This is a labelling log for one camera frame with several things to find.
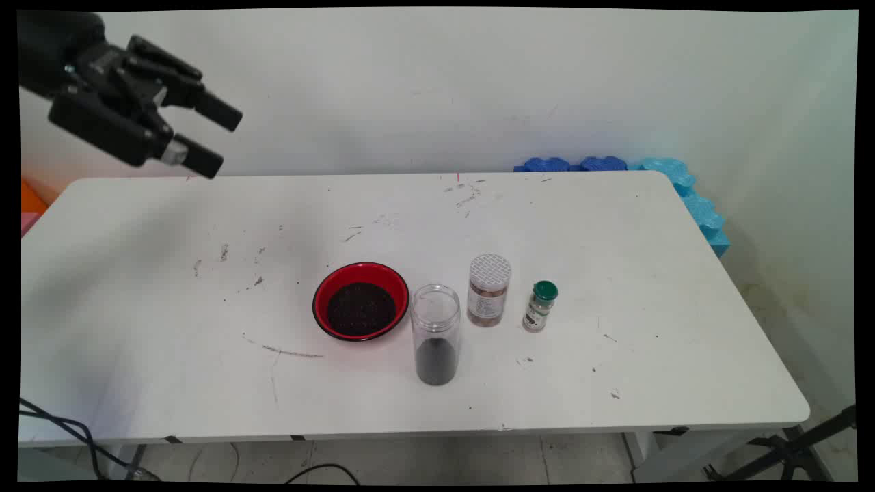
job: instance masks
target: jar lid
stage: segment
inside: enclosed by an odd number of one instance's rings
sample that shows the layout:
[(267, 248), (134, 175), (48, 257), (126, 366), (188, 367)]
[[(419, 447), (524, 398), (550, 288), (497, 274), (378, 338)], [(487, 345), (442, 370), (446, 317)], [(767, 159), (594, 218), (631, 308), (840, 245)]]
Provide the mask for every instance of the jar lid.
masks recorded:
[(510, 262), (495, 253), (480, 255), (471, 261), (470, 279), (482, 291), (500, 291), (510, 283)]
[(535, 286), (532, 287), (532, 292), (535, 293), (536, 297), (543, 300), (553, 300), (559, 296), (559, 289), (557, 289), (556, 284), (549, 280), (537, 282)]

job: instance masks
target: red bowl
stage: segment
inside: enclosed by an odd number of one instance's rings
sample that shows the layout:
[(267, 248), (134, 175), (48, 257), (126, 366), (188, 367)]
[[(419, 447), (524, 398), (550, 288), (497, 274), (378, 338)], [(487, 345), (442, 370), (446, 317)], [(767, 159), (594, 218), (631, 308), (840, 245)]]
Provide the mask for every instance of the red bowl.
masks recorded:
[[(331, 323), (328, 321), (328, 301), (341, 287), (357, 282), (373, 284), (388, 292), (388, 295), (392, 297), (392, 301), (395, 302), (395, 317), (388, 325), (371, 334), (360, 336), (340, 334), (332, 329)], [(319, 284), (316, 293), (313, 295), (313, 318), (316, 319), (316, 323), (323, 331), (334, 338), (349, 341), (365, 341), (386, 334), (394, 328), (401, 322), (401, 318), (407, 312), (409, 304), (410, 292), (407, 289), (407, 283), (398, 275), (397, 271), (384, 264), (370, 262), (348, 264), (331, 272)]]

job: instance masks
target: blue foam block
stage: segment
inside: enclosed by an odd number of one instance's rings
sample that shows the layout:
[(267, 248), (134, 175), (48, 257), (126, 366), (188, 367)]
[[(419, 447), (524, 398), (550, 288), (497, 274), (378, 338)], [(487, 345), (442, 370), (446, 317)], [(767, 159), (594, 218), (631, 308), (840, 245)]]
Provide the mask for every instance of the blue foam block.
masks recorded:
[(708, 244), (711, 245), (711, 249), (714, 250), (714, 253), (720, 258), (726, 250), (729, 249), (730, 242), (729, 238), (726, 237), (726, 234), (721, 229), (717, 232), (717, 235), (708, 240)]
[(554, 172), (569, 171), (568, 161), (560, 158), (531, 158), (523, 165), (515, 165), (514, 172)]
[(681, 196), (689, 196), (693, 193), (693, 185), (696, 177), (687, 172), (687, 165), (676, 158), (645, 158), (639, 163), (639, 169), (659, 171), (668, 176), (671, 184)]
[(708, 240), (714, 254), (721, 257), (729, 249), (729, 238), (723, 232), (725, 222), (723, 216), (714, 211), (714, 203), (711, 200), (699, 196), (693, 189), (696, 178), (687, 171), (687, 166), (683, 162), (674, 158), (645, 158), (630, 165), (629, 169), (659, 171), (668, 176), (677, 194), (681, 195), (683, 205)]
[(718, 232), (723, 227), (724, 219), (723, 216), (714, 211), (714, 203), (699, 196), (695, 191), (691, 192), (689, 196), (681, 197), (681, 200), (702, 230), (705, 239), (710, 240), (717, 237)]
[(626, 161), (614, 156), (606, 158), (588, 157), (580, 161), (583, 171), (625, 171)]

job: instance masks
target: small spice bottle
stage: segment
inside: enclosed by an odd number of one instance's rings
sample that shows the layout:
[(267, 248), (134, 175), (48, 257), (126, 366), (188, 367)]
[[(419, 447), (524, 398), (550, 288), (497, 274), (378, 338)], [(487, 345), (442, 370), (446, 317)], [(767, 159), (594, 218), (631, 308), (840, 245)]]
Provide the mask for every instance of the small spice bottle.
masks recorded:
[(527, 332), (536, 334), (544, 329), (550, 308), (556, 303), (558, 295), (559, 289), (549, 280), (542, 280), (535, 284), (532, 295), (528, 298), (526, 313), (522, 315), (522, 327)]
[(486, 253), (471, 261), (468, 285), (468, 319), (479, 327), (494, 327), (504, 314), (510, 283), (510, 262)]

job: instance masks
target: dark powder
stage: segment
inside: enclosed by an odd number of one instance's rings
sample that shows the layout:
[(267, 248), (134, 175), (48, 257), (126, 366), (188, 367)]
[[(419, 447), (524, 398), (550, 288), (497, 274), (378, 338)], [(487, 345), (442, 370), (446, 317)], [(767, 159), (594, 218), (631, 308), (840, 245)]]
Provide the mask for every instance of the dark powder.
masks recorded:
[(456, 349), (443, 338), (427, 338), (416, 349), (416, 373), (428, 384), (445, 384), (456, 375)]
[(328, 322), (347, 336), (372, 334), (395, 318), (395, 301), (381, 287), (359, 282), (344, 285), (328, 301)]

